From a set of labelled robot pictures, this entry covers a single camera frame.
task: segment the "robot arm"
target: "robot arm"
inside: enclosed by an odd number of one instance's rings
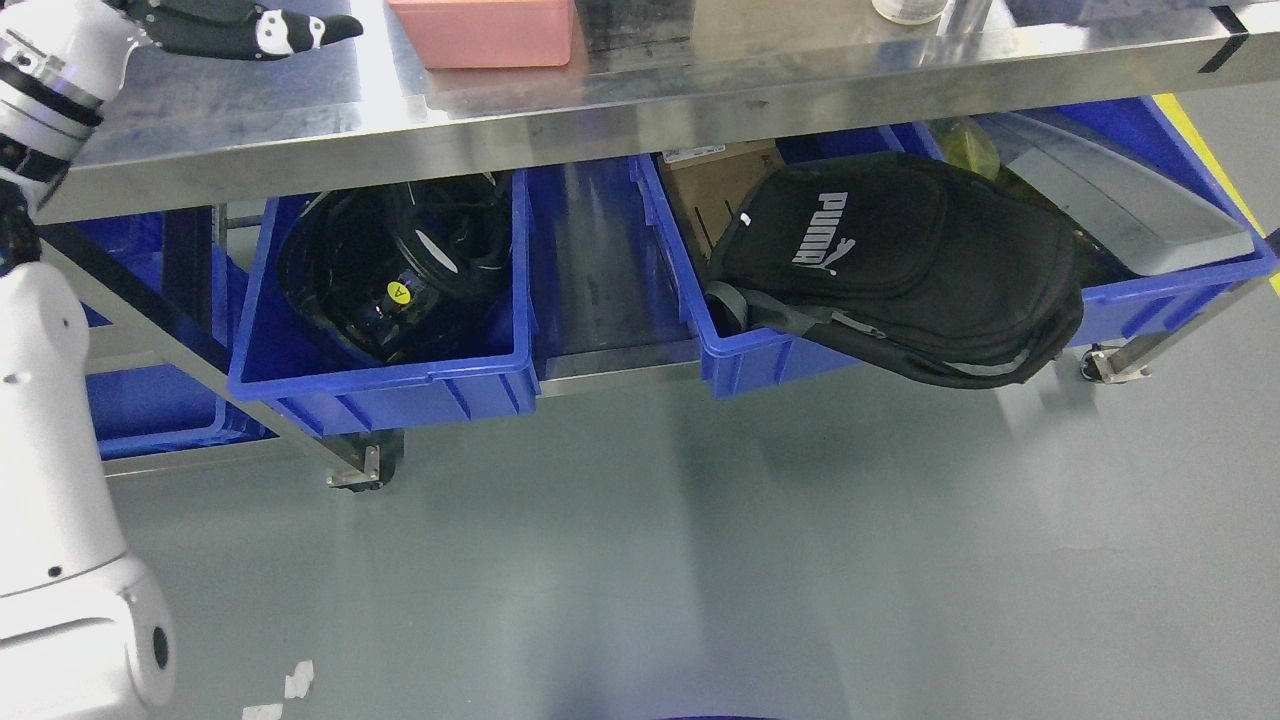
[[[84,388],[88,325],[40,263],[35,209],[129,54],[274,60],[361,33],[247,0],[26,0],[0,10],[0,720],[141,719],[174,687],[173,621],[128,552]]]
[[[347,15],[315,18],[269,10],[253,0],[116,0],[156,46],[178,55],[278,60],[360,35]]]

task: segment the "yellow sticker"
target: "yellow sticker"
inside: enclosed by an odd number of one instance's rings
[[[408,305],[410,300],[413,300],[413,295],[401,282],[387,283],[387,296],[394,300],[397,305]]]

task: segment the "epoxy floor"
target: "epoxy floor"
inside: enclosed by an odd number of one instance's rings
[[[1268,228],[1280,90],[1184,97]],[[1280,299],[1124,387],[855,368],[410,434],[392,486],[303,461],[120,480],[178,630],[159,717],[1280,717]]]

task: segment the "pink container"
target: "pink container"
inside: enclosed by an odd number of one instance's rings
[[[532,68],[570,60],[572,0],[388,0],[426,68]]]

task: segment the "yellow floor tape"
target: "yellow floor tape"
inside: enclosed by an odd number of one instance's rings
[[[1192,150],[1196,151],[1201,161],[1204,163],[1208,172],[1212,173],[1213,178],[1222,186],[1222,190],[1226,191],[1228,196],[1230,196],[1231,200],[1240,206],[1240,211],[1244,213],[1245,219],[1253,224],[1253,228],[1258,231],[1258,234],[1267,234],[1267,231],[1262,228],[1261,223],[1258,223],[1258,218],[1253,214],[1253,210],[1249,210],[1248,202],[1245,202],[1244,197],[1240,196],[1240,191],[1235,188],[1235,183],[1233,183],[1231,178],[1228,177],[1226,170],[1222,169],[1217,158],[1213,156],[1213,151],[1208,149],[1208,143],[1204,142],[1199,131],[1196,129],[1196,123],[1187,117],[1187,110],[1183,109],[1183,104],[1179,102],[1171,94],[1156,95],[1155,100],[1156,105],[1158,105],[1169,120],[1174,123],[1174,127],[1178,128],[1178,132],[1181,133],[1187,143],[1192,146]],[[1280,273],[1271,275],[1271,287],[1275,288],[1276,295],[1280,295]]]

